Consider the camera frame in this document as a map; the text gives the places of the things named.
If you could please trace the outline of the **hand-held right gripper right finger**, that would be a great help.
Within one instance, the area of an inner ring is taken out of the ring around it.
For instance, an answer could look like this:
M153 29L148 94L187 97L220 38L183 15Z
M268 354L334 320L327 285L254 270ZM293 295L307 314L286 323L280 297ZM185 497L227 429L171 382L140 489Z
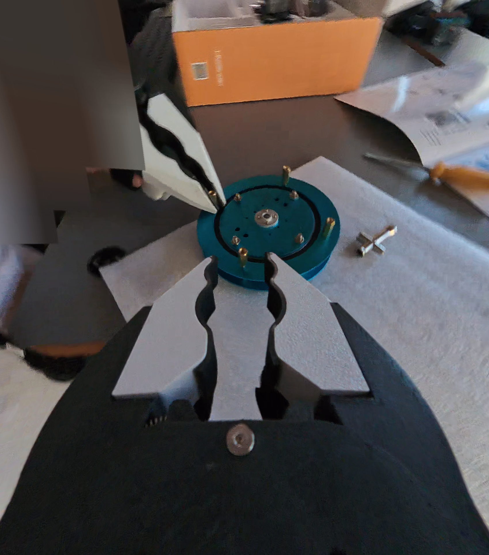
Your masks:
M367 397L370 387L331 301L275 253L265 255L264 277L274 322L257 387L262 419L297 409L307 420L340 420L332 399Z

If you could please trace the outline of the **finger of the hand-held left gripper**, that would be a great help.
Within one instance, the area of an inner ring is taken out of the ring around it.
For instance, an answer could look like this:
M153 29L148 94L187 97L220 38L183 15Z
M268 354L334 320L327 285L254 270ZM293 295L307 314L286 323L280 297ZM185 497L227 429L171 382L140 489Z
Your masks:
M208 197L208 191L197 180L186 175L173 158L158 151L152 145L142 125L139 128L144 156L142 172L145 180L161 186L171 194L170 197L175 197L205 212L217 212Z
M199 132L165 94L155 94L145 102L145 130L154 147L173 158L181 170L205 190L215 190L220 205L226 197Z

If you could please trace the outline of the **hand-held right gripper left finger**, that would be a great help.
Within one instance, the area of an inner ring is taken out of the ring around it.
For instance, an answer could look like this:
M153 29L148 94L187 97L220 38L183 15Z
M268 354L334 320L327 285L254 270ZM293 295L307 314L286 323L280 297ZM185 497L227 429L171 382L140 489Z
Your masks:
M209 420L218 363L208 320L215 311L218 259L205 258L151 305L112 391L114 399L147 399L149 421L176 401Z

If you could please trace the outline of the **blue round base plate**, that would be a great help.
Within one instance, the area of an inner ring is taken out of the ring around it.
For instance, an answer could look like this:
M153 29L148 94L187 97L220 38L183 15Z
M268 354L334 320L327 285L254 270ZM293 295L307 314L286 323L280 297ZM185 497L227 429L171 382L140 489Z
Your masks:
M225 189L226 204L215 214L202 212L197 239L205 258L216 256L218 274L235 285L266 290L265 255L275 254L306 280L329 261L340 235L337 208L315 186L290 177L262 175L237 181ZM327 217L336 224L327 239ZM239 266L238 249L248 249L248 264Z

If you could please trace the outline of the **metal socket wrench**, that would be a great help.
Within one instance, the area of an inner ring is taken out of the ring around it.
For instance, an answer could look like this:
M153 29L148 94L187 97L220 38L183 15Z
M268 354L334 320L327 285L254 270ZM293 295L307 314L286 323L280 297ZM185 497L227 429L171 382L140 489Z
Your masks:
M385 227L376 235L368 235L364 232L360 232L356 238L358 243L357 253L360 257L365 257L369 253L384 254L386 246L384 245L385 240L396 235L398 227L395 225L390 225Z

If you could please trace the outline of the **round black desk button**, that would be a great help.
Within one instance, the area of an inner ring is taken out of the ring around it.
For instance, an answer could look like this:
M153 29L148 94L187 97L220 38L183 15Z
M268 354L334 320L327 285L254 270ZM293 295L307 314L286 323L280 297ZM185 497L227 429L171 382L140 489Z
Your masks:
M101 269L110 266L127 256L127 252L119 246L107 246L96 251L87 261L89 274L101 278Z

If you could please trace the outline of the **white foam sheet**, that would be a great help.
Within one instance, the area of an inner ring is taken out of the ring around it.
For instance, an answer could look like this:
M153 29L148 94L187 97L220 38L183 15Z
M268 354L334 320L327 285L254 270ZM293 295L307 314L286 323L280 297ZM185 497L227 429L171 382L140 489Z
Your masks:
M397 361L428 402L489 528L489 251L417 214L328 159L292 177L323 191L341 233L312 281ZM381 232L386 254L355 255L359 232ZM202 260L197 225L188 224L103 270L125 320L150 305ZM258 416L259 382L273 318L267 291L220 279L210 320L220 363L214 418Z

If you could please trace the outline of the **orange cardboard box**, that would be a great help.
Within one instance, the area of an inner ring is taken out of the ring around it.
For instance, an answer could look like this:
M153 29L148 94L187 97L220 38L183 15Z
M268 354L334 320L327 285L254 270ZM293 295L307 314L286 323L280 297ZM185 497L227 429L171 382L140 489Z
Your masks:
M320 17L264 23L253 1L173 1L190 107L349 93L363 84L387 1L328 1Z

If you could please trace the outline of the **printed instruction manual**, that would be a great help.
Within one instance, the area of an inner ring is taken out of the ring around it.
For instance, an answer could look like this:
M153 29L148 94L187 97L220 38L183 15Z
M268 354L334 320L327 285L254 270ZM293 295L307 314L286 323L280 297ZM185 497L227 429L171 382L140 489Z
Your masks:
M396 126L422 165L444 162L489 171L489 63L403 75L335 100ZM448 186L489 217L489 191Z

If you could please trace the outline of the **black blue product box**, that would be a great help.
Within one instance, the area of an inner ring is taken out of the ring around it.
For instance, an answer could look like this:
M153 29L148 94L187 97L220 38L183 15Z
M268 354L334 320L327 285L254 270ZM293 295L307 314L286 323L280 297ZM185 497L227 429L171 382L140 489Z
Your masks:
M425 1L387 18L385 28L401 39L440 46L451 44L456 31L470 24L470 17L462 10L439 10Z

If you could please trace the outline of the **yellow handled screwdriver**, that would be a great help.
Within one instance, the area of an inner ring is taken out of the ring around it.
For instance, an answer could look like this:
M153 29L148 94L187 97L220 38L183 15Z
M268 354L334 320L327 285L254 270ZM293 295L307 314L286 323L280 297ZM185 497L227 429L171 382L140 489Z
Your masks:
M463 165L438 162L429 167L408 160L364 153L364 158L395 168L423 171L434 182L446 183L456 188L471 191L489 191L489 171Z

